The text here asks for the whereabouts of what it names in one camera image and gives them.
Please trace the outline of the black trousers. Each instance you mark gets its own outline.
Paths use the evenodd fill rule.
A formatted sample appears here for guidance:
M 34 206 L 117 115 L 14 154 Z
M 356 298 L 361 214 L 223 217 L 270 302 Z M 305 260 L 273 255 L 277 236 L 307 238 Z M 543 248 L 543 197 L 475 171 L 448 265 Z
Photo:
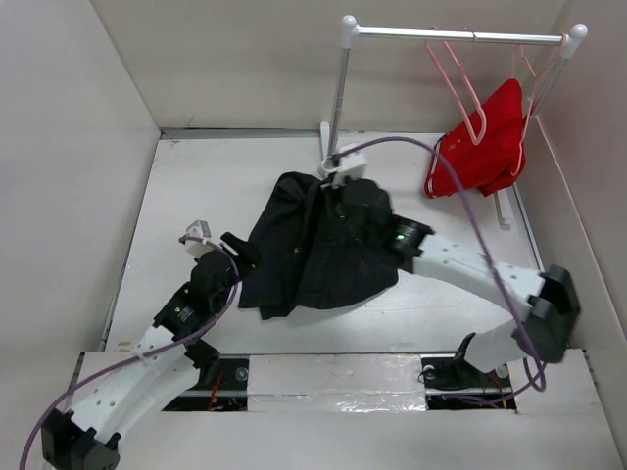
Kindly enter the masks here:
M 243 281 L 239 307 L 269 320 L 298 306 L 353 306 L 397 283 L 397 269 L 377 264 L 351 236 L 338 212 L 339 189 L 301 172 L 279 176 L 249 235 L 260 260 Z

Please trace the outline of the white metal clothes rack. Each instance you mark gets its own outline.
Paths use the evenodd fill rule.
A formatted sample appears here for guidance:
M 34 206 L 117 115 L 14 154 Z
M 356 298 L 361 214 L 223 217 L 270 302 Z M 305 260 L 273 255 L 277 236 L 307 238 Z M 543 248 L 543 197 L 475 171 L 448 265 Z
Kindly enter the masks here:
M 514 34 L 514 33 L 488 33 L 475 31 L 450 31 L 440 30 L 438 28 L 431 29 L 401 29 L 401 28 L 383 28 L 383 27 L 365 27 L 358 25 L 357 19 L 351 15 L 347 15 L 342 20 L 342 40 L 341 40 L 341 57 L 338 79 L 336 83 L 336 91 L 334 98 L 334 109 L 330 122 L 322 122 L 320 124 L 320 139 L 322 144 L 322 160 L 329 156 L 334 156 L 338 150 L 338 134 L 339 124 L 342 116 L 344 92 L 346 88 L 347 73 L 350 61 L 351 47 L 355 39 L 364 38 L 412 38 L 420 39 L 424 42 L 424 47 L 428 53 L 433 65 L 444 80 L 445 85 L 455 99 L 458 110 L 461 115 L 461 123 L 464 123 L 473 144 L 477 145 L 481 142 L 487 129 L 487 118 L 482 109 L 482 104 L 486 101 L 479 99 L 476 90 L 470 81 L 464 67 L 464 63 L 459 59 L 451 42 L 468 42 L 476 44 L 508 44 L 514 48 L 517 45 L 541 45 L 552 46 L 559 50 L 558 43 L 561 35 L 532 35 L 532 34 Z M 577 24 L 567 32 L 569 43 L 565 50 L 562 51 L 561 57 L 550 67 L 544 76 L 543 83 L 539 85 L 539 93 L 536 96 L 535 104 L 532 108 L 531 118 L 534 117 L 540 105 L 546 100 L 549 92 L 555 86 L 555 83 L 561 75 L 563 69 L 572 59 L 575 52 L 588 35 L 588 28 L 583 24 Z M 474 112 L 469 113 L 465 108 L 463 101 L 458 95 L 457 89 L 454 87 L 449 75 L 447 74 L 442 62 L 435 54 L 431 47 L 432 42 L 439 42 L 449 54 L 455 67 L 458 70 L 459 80 L 463 84 L 469 99 L 474 106 Z M 501 190 L 492 194 L 495 199 L 499 224 L 503 227 L 507 226 L 506 220 L 502 214 L 502 208 L 499 196 L 505 191 Z

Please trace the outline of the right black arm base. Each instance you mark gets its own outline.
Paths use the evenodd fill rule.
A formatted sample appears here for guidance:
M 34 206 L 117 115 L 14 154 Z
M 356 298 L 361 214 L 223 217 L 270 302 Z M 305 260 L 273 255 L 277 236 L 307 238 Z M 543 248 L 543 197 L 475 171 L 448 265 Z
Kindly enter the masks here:
M 512 384 L 505 367 L 481 372 L 465 362 L 464 356 L 475 333 L 467 335 L 456 352 L 428 353 L 420 357 L 417 382 L 424 386 L 428 410 L 502 409 L 516 410 Z

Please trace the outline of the pink hanger with garment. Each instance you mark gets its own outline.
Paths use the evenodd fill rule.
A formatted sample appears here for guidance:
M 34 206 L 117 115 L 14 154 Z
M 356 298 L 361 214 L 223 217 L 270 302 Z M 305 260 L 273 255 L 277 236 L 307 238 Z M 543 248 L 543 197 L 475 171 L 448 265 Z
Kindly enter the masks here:
M 555 53 L 544 65 L 544 67 L 540 71 L 535 71 L 525 53 L 525 50 L 522 45 L 517 45 L 512 52 L 512 61 L 511 61 L 511 77 L 515 77 L 517 63 L 521 61 L 528 69 L 529 74 L 533 78 L 533 83 L 531 87 L 531 91 L 528 95 L 522 95 L 522 130 L 520 135 L 520 140 L 518 141 L 518 156 L 515 164 L 514 170 L 511 170 L 509 174 L 512 177 L 517 177 L 523 168 L 523 156 L 524 156 L 524 141 L 526 137 L 526 133 L 529 126 L 529 121 L 532 114 L 532 108 L 536 101 L 536 96 L 538 95 L 539 85 L 543 83 L 544 76 L 549 71 L 550 67 L 557 61 L 558 58 L 561 57 L 561 53 L 566 49 L 569 43 L 569 38 L 567 33 L 563 33 L 561 35 L 560 41 L 558 43 L 559 50 Z

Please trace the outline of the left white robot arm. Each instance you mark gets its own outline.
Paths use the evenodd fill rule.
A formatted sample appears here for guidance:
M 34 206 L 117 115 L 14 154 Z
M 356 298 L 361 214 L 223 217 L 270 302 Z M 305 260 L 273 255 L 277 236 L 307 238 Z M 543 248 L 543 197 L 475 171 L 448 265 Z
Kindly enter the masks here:
M 77 383 L 99 385 L 66 411 L 52 408 L 40 425 L 44 460 L 55 469 L 115 469 L 120 445 L 137 424 L 182 392 L 217 379 L 219 352 L 203 339 L 260 261 L 257 245 L 226 232 L 180 238 L 195 256 L 190 277 L 132 346 L 129 358 Z

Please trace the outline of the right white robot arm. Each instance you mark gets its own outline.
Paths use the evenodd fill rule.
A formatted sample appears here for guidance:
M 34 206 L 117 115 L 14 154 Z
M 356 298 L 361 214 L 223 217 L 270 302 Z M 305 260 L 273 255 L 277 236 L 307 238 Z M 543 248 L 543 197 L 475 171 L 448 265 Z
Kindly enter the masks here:
M 507 310 L 511 319 L 467 335 L 453 361 L 456 379 L 476 385 L 509 362 L 562 362 L 581 312 L 570 272 L 494 262 L 448 240 L 432 227 L 393 213 L 389 195 L 374 181 L 347 180 L 339 189 L 339 213 L 376 263 L 445 282 Z

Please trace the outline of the red garment on hanger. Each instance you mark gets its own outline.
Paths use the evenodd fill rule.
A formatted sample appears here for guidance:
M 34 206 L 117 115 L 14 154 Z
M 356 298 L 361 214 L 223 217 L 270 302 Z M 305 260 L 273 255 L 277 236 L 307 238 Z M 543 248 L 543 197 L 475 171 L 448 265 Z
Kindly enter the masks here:
M 465 124 L 460 123 L 439 139 L 436 151 L 452 165 L 464 189 L 489 197 L 511 186 L 526 165 L 526 117 L 519 81 L 505 81 L 482 104 L 482 109 L 487 129 L 479 144 L 472 143 Z

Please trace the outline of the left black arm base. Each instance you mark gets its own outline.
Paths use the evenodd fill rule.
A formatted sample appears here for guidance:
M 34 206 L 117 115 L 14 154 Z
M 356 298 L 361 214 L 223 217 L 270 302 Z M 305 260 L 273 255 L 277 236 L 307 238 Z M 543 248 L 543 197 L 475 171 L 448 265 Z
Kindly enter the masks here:
M 220 359 L 217 373 L 207 385 L 198 384 L 185 391 L 164 411 L 171 412 L 239 412 L 248 409 L 250 358 L 227 355 Z

